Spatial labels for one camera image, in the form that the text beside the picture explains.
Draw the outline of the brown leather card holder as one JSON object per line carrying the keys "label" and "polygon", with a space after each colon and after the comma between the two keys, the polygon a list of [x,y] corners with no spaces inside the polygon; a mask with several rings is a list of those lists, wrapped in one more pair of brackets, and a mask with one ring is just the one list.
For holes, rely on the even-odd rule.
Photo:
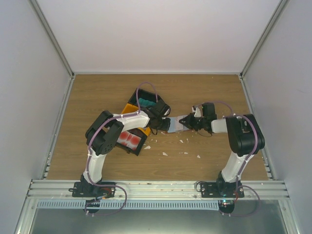
{"label": "brown leather card holder", "polygon": [[177,132],[184,132],[184,131],[190,130],[189,128],[179,123],[179,121],[185,117],[186,115],[181,115],[177,117],[169,117],[170,126],[169,126],[167,133],[177,133]]}

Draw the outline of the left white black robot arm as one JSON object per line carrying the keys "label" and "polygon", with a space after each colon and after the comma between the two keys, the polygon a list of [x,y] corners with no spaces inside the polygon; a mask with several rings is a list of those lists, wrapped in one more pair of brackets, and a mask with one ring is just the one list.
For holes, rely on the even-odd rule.
{"label": "left white black robot arm", "polygon": [[115,147],[121,133],[145,127],[167,131],[170,125],[167,116],[170,111],[169,107],[162,111],[149,107],[127,114],[102,112],[85,134],[88,159],[77,186],[78,194],[95,197],[100,193],[105,158]]}

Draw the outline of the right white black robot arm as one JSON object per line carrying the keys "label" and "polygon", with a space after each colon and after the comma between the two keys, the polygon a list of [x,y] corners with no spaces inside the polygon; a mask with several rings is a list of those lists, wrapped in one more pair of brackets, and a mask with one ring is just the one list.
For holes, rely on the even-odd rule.
{"label": "right white black robot arm", "polygon": [[216,194],[218,197],[233,197],[241,185],[241,175],[250,159],[265,146],[265,139],[253,114],[216,118],[195,117],[189,114],[179,120],[188,129],[205,130],[210,134],[226,133],[231,154],[226,166],[219,172],[214,183],[202,182],[202,195]]}

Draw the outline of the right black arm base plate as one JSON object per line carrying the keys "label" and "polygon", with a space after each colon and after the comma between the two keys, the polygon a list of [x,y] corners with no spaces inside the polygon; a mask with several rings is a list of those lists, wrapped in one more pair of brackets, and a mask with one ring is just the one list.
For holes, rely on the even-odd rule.
{"label": "right black arm base plate", "polygon": [[199,181],[195,184],[195,190],[201,193],[202,198],[243,198],[244,190],[236,189],[236,183],[226,182],[224,185],[217,185],[217,182]]}

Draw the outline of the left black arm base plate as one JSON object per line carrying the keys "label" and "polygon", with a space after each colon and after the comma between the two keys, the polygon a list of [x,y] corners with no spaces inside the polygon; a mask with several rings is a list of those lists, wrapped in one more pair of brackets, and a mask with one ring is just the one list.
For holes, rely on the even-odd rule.
{"label": "left black arm base plate", "polygon": [[92,198],[111,198],[115,196],[114,182],[100,182],[99,187],[92,185],[86,181],[75,182],[73,188],[68,189],[72,193],[72,197],[92,197]]}

